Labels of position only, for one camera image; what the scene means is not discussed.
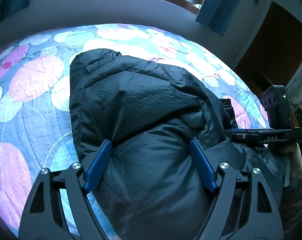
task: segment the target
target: floral bedspread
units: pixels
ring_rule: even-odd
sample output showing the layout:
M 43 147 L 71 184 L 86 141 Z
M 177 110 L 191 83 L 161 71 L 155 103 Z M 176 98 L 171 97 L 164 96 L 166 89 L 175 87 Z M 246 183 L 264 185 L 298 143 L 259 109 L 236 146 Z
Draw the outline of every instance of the floral bedspread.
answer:
M 14 41 L 0 51 L 0 216 L 18 235 L 27 196 L 39 171 L 77 161 L 69 114 L 69 67 L 92 49 L 185 68 L 218 98 L 230 98 L 241 128 L 269 128 L 259 100 L 221 60 L 181 36 L 141 25 L 54 29 Z M 65 190 L 69 229 L 78 234 Z M 94 212 L 110 239 L 119 239 L 92 194 Z

